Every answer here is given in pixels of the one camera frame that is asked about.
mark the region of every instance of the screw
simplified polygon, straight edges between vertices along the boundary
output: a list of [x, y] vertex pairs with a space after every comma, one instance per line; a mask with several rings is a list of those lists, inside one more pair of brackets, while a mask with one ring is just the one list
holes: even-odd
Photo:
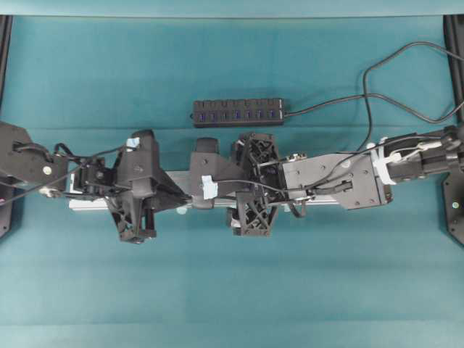
[[349, 168], [350, 165], [351, 165], [351, 161], [349, 159], [341, 163], [341, 166], [343, 168]]
[[51, 170], [51, 168], [48, 165], [43, 167], [42, 171], [43, 171], [43, 174], [45, 174], [45, 175], [51, 175], [51, 173], [53, 172], [53, 170]]

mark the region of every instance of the power cord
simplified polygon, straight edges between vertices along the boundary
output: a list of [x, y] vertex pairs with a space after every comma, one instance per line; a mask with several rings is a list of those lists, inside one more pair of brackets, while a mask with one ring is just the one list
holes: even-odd
[[464, 101], [460, 102], [453, 110], [448, 112], [446, 115], [438, 117], [436, 119], [433, 119], [433, 118], [430, 118], [430, 117], [420, 113], [419, 111], [416, 111], [413, 108], [411, 108], [411, 107], [409, 107], [409, 106], [407, 106], [407, 105], [405, 105], [405, 104], [403, 104], [403, 103], [401, 103], [401, 102], [399, 102], [399, 101], [397, 101], [397, 100], [395, 100], [395, 99], [393, 99], [393, 98], [391, 98], [389, 96], [385, 96], [383, 94], [378, 94], [378, 93], [369, 93], [369, 91], [368, 91], [368, 75], [372, 70], [377, 69], [377, 68], [381, 67], [382, 65], [385, 65], [386, 63], [390, 62], [393, 58], [399, 56], [402, 52], [404, 52], [407, 49], [410, 49], [410, 48], [412, 48], [414, 46], [428, 46], [428, 47], [431, 47], [433, 49], [436, 49], [438, 51], [441, 51], [441, 52], [445, 53], [446, 55], [450, 56], [451, 58], [454, 58], [454, 59], [457, 59], [457, 60], [460, 60], [460, 61], [464, 62], [464, 57], [462, 57], [462, 56], [460, 56], [458, 54], [454, 54], [454, 53], [448, 51], [447, 49], [445, 49], [444, 47], [436, 45], [435, 43], [431, 43], [431, 42], [428, 42], [428, 41], [415, 41], [415, 42], [409, 43], [407, 45], [404, 45], [400, 49], [396, 50], [393, 54], [390, 54], [387, 58], [384, 58], [380, 62], [377, 62], [374, 65], [371, 65], [364, 72], [364, 74], [362, 75], [363, 94], [355, 94], [355, 95], [352, 95], [352, 96], [344, 96], [344, 97], [341, 97], [341, 98], [325, 101], [323, 103], [320, 103], [320, 104], [317, 104], [317, 105], [314, 105], [314, 106], [311, 106], [311, 107], [307, 107], [307, 108], [302, 109], [300, 111], [287, 112], [285, 114], [285, 118], [293, 117], [293, 116], [297, 116], [297, 115], [307, 114], [309, 112], [312, 112], [312, 111], [315, 111], [315, 110], [320, 109], [322, 107], [327, 107], [327, 106], [333, 105], [333, 104], [338, 104], [338, 103], [342, 103], [342, 102], [348, 102], [348, 101], [357, 100], [357, 99], [364, 99], [365, 100], [366, 110], [367, 110], [367, 113], [368, 113], [368, 134], [365, 137], [364, 141], [361, 143], [361, 145], [358, 147], [357, 151], [360, 151], [363, 147], [365, 147], [365, 145], [369, 142], [370, 137], [372, 135], [373, 119], [372, 119], [372, 111], [371, 111], [371, 108], [370, 108], [369, 98], [382, 99], [385, 102], [393, 104], [396, 107], [399, 107], [399, 108], [403, 109], [404, 111], [409, 112], [410, 114], [416, 116], [417, 118], [419, 118], [419, 119], [421, 119], [421, 120], [423, 120], [423, 121], [425, 121], [427, 123], [438, 124], [438, 123], [442, 123], [442, 122], [448, 120], [458, 110], [460, 110], [460, 109], [462, 109], [464, 107]]

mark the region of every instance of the power strip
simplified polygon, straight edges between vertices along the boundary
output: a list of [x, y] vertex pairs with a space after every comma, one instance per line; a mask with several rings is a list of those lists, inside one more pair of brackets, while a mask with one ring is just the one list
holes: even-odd
[[283, 99], [226, 99], [194, 102], [197, 128], [283, 125]]

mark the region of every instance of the metal bracket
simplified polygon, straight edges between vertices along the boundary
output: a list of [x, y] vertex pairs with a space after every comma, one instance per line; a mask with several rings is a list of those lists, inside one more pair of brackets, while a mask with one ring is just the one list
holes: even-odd
[[[13, 197], [15, 189], [9, 186], [0, 185], [0, 199], [10, 199]], [[0, 206], [0, 238], [3, 237], [11, 228], [13, 203]]]

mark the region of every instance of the white cable tie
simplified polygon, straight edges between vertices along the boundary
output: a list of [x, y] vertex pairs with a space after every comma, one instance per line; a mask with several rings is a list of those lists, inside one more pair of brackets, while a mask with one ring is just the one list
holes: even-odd
[[[379, 145], [385, 142], [386, 138], [382, 138], [379, 141]], [[375, 144], [369, 143], [368, 149], [371, 149], [375, 146]], [[397, 152], [396, 154], [392, 154], [388, 157], [385, 157], [384, 154], [384, 147], [380, 146], [377, 150], [373, 149], [370, 151], [370, 157], [372, 159], [372, 165], [377, 170], [377, 174], [384, 185], [396, 185], [392, 178], [390, 178], [389, 169], [386, 165], [392, 162], [399, 162], [401, 161], [401, 154]]]

